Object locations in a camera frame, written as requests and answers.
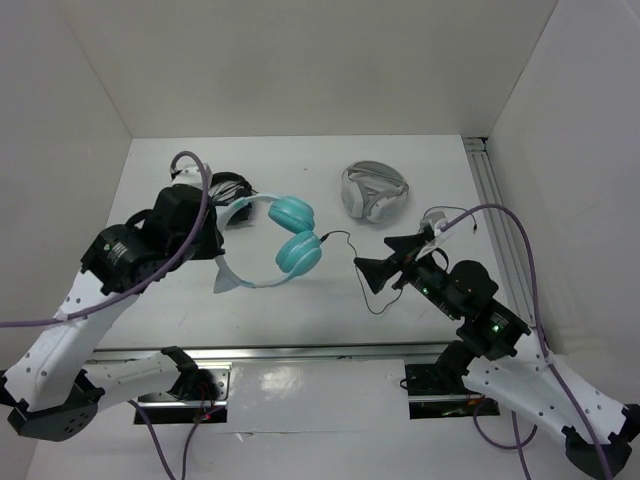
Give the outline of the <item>teal cat-ear headphones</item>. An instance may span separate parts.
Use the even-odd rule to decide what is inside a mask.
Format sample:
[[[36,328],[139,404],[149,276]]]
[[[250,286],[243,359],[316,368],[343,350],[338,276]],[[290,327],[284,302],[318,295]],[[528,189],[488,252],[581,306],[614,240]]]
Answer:
[[[275,257],[276,265],[283,275],[273,280],[251,282],[240,278],[228,265],[224,256],[220,255],[215,258],[218,267],[213,287],[215,294],[238,287],[249,289],[279,287],[296,277],[307,274],[322,258],[322,241],[314,233],[314,210],[309,204],[294,196],[254,194],[235,200],[228,206],[220,207],[216,222],[219,232],[222,233],[226,229],[231,218],[242,208],[256,202],[269,203],[268,217],[293,234]]]

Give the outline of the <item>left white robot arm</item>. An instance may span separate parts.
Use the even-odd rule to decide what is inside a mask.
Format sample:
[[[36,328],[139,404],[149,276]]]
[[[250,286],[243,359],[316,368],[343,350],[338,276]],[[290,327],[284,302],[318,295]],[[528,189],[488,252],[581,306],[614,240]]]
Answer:
[[[53,319],[24,356],[1,374],[1,402],[22,437],[62,442],[101,411],[152,393],[194,400],[215,392],[214,378],[185,350],[90,367],[116,320],[153,282],[189,260],[222,254],[215,205],[203,186],[172,183],[154,206],[103,229]]]

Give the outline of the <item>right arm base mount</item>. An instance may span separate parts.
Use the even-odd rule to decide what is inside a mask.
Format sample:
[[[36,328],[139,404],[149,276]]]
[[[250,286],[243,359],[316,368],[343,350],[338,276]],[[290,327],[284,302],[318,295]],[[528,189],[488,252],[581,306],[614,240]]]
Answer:
[[[466,389],[436,364],[406,364],[399,386],[408,395],[411,420],[472,417],[485,401],[484,395]]]

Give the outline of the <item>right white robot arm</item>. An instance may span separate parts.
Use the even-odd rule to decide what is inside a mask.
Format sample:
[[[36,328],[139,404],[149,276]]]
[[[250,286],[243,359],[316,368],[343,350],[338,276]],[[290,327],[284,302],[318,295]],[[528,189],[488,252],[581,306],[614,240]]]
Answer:
[[[357,257],[356,268],[373,293],[389,280],[415,288],[451,320],[457,340],[440,355],[441,388],[462,388],[493,399],[544,430],[566,458],[592,479],[612,479],[625,467],[639,434],[639,407],[591,385],[495,295],[497,284],[479,262],[440,266],[445,253],[428,233],[387,237],[385,259]]]

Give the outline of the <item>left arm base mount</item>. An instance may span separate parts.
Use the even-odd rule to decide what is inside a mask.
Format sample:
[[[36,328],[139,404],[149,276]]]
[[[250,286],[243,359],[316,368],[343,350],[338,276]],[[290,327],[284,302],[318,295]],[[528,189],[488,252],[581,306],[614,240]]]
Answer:
[[[187,425],[204,414],[205,424],[227,422],[232,364],[204,361],[186,391],[154,392],[136,402],[154,425]]]

